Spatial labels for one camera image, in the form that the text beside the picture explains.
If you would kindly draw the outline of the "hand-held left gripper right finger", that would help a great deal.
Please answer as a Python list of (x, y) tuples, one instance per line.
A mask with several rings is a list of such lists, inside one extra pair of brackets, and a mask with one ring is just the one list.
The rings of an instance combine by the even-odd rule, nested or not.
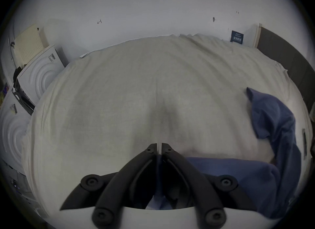
[(235, 177), (204, 174), (167, 143), (161, 144), (161, 155), (165, 164), (179, 174), (187, 187), (201, 228), (222, 228), (227, 221), (224, 208), (257, 211)]

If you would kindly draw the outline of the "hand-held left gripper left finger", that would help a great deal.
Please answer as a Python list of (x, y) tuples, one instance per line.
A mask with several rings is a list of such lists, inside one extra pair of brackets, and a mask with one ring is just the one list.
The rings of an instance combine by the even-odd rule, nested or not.
[(122, 207), (145, 209), (156, 190), (157, 144), (150, 144), (120, 171), (84, 176), (60, 211), (94, 207), (96, 228), (117, 228)]

